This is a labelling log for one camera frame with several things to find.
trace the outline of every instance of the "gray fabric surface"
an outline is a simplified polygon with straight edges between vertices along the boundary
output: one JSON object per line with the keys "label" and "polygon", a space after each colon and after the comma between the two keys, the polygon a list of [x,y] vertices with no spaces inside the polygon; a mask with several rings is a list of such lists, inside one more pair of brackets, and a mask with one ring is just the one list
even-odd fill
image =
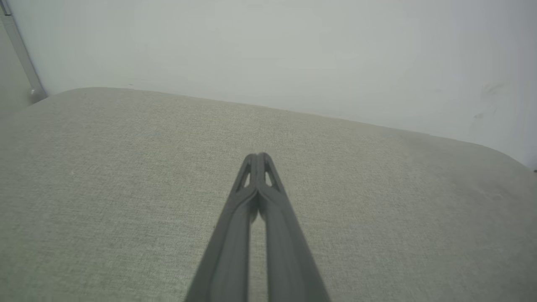
{"label": "gray fabric surface", "polygon": [[[482,146],[88,88],[0,123],[0,298],[183,299],[243,158],[275,161],[334,301],[536,301],[537,179]],[[266,300],[264,226],[252,301]]]}

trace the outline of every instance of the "white wall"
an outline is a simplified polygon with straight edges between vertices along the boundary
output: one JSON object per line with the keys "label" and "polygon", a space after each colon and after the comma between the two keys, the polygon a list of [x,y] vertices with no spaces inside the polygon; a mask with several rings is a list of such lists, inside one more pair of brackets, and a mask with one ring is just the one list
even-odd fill
{"label": "white wall", "polygon": [[49,93],[107,86],[469,141],[537,168],[535,0],[16,0]]}

